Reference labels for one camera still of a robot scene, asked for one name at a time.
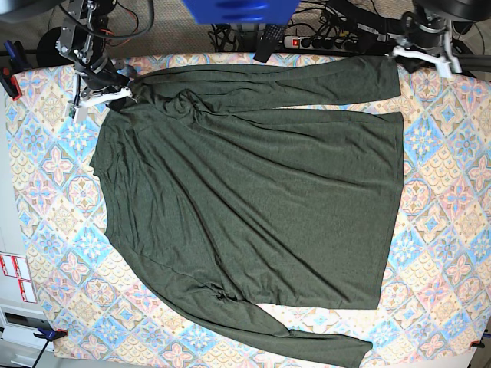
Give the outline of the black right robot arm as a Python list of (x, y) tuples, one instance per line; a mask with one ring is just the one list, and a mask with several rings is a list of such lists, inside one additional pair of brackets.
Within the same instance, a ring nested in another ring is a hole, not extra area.
[(75, 123), (86, 119), (91, 107), (111, 104), (132, 97), (130, 78), (121, 74), (124, 64), (114, 63), (106, 52), (110, 41), (124, 43), (146, 34), (154, 23), (154, 3), (147, 2), (147, 26), (126, 35), (115, 35), (107, 29), (108, 15), (117, 7), (116, 1), (70, 1), (65, 8), (56, 48), (60, 56), (74, 63), (72, 98), (66, 114)]

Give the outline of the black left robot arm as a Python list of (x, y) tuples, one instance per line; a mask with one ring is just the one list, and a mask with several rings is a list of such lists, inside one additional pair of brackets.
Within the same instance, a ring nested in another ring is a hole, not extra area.
[(444, 78), (464, 71), (490, 72), (490, 56), (454, 54), (454, 25), (473, 26), (490, 19), (489, 1), (414, 1), (401, 19), (403, 34), (391, 56), (407, 72), (433, 66)]

